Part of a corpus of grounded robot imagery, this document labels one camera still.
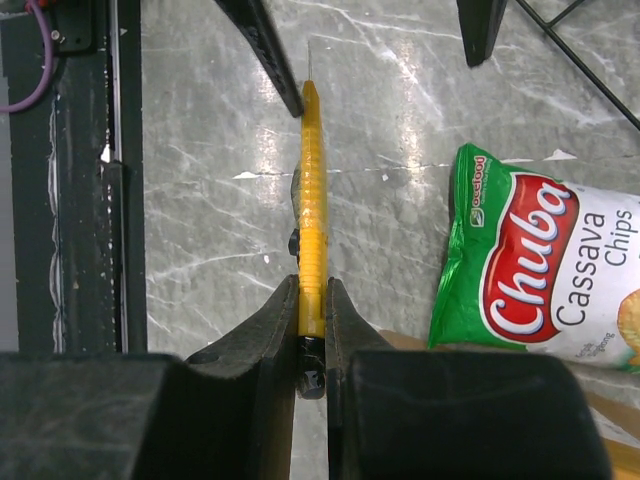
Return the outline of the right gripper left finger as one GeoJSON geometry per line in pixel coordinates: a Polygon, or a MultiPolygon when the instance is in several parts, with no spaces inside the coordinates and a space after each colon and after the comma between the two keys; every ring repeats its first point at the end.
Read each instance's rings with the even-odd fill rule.
{"type": "Polygon", "coordinates": [[[221,479],[287,479],[295,405],[298,277],[187,363],[213,388],[207,453],[221,479]]]}

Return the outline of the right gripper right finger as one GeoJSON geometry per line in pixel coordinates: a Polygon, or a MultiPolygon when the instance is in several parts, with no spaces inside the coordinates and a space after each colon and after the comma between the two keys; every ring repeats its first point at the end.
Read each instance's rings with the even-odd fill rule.
{"type": "Polygon", "coordinates": [[[356,310],[343,282],[331,277],[326,299],[326,399],[329,478],[341,479],[343,460],[343,384],[350,360],[361,350],[393,347],[356,310]]]}

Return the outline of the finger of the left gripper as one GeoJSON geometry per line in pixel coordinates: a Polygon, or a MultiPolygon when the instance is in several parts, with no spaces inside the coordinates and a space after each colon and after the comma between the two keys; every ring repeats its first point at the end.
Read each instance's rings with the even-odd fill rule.
{"type": "Polygon", "coordinates": [[[507,0],[457,0],[467,66],[480,66],[493,53],[507,0]]]}
{"type": "Polygon", "coordinates": [[[245,38],[293,118],[304,112],[301,94],[277,29],[261,0],[216,0],[245,38]]]}

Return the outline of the yellow utility knife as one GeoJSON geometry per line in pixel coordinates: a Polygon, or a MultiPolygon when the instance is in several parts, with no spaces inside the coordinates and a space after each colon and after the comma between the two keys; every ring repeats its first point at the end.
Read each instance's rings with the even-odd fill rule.
{"type": "Polygon", "coordinates": [[[313,61],[302,88],[301,156],[294,172],[298,248],[298,354],[296,383],[305,400],[325,394],[326,294],[328,285],[329,208],[321,101],[313,82],[313,61]]]}

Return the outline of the green Chuba cassava chips bag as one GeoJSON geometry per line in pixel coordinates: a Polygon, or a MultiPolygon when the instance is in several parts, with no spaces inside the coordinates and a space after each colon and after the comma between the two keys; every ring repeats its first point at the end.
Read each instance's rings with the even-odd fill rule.
{"type": "Polygon", "coordinates": [[[639,369],[639,199],[457,152],[428,344],[639,369]]]}

